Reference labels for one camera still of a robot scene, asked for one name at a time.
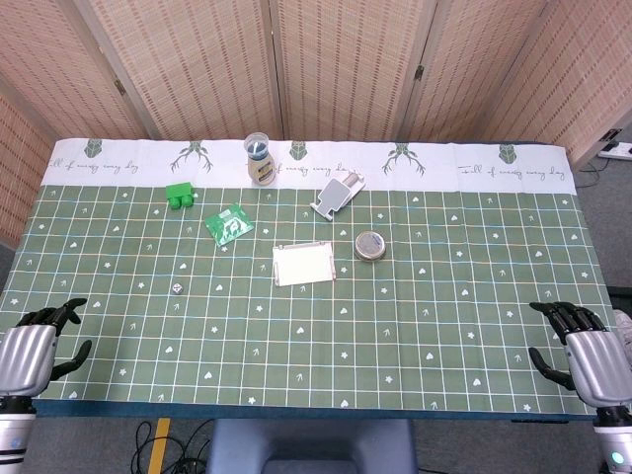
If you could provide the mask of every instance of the green lego brick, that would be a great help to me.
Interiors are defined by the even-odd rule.
[[[178,183],[177,185],[169,185],[165,188],[167,193],[167,202],[174,210],[179,209],[181,205],[190,207],[194,204],[193,188],[191,183]]]

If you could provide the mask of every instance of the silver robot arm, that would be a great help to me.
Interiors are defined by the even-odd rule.
[[[596,408],[592,423],[610,473],[632,473],[632,370],[617,337],[586,308],[571,303],[531,303],[546,316],[564,345],[571,373],[552,369],[536,348],[535,368]]]
[[[68,320],[81,323],[74,309],[85,303],[75,298],[25,314],[0,344],[0,474],[20,472],[36,418],[32,398],[79,368],[90,353],[92,342],[86,341],[72,360],[54,365],[59,334]]]

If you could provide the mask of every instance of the green snack packet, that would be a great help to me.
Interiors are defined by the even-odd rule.
[[[255,228],[239,204],[231,204],[219,214],[207,217],[204,224],[217,246],[232,242]]]

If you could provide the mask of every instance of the metal lid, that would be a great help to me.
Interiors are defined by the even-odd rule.
[[[355,238],[355,254],[362,260],[379,260],[386,253],[384,239],[377,232],[366,230]]]

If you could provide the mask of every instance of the clear plastic cup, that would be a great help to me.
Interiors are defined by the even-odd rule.
[[[244,148],[248,153],[248,158],[261,161],[268,156],[268,136],[260,131],[251,133],[244,140]]]

